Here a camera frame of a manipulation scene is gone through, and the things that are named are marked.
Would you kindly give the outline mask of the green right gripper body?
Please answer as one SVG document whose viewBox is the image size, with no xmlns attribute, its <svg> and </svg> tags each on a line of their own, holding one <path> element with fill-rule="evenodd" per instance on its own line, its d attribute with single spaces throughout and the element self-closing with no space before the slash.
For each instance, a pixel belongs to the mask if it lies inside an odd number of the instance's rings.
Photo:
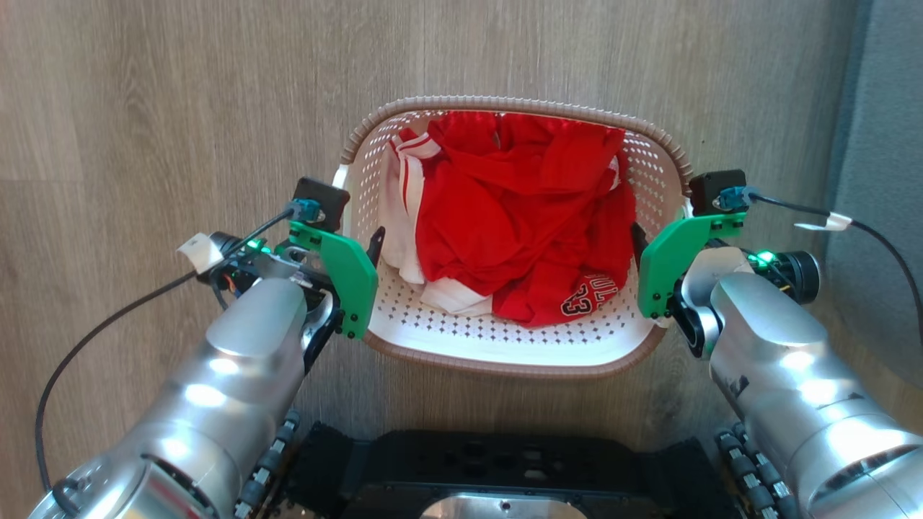
<svg viewBox="0 0 923 519">
<path fill-rule="evenodd" d="M 642 251 L 637 267 L 637 309 L 649 319 L 666 318 L 676 284 L 711 239 L 741 233 L 747 213 L 712 214 L 672 221 Z"/>
</svg>

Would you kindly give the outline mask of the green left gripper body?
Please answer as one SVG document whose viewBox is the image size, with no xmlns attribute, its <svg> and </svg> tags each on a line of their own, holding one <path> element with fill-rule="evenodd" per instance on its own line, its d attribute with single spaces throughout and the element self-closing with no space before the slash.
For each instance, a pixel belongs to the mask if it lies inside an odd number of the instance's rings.
<svg viewBox="0 0 923 519">
<path fill-rule="evenodd" d="M 363 339 L 379 287 L 378 269 L 366 254 L 368 245 L 300 221 L 290 221 L 288 241 L 306 275 L 336 296 L 343 315 L 340 333 Z"/>
</svg>

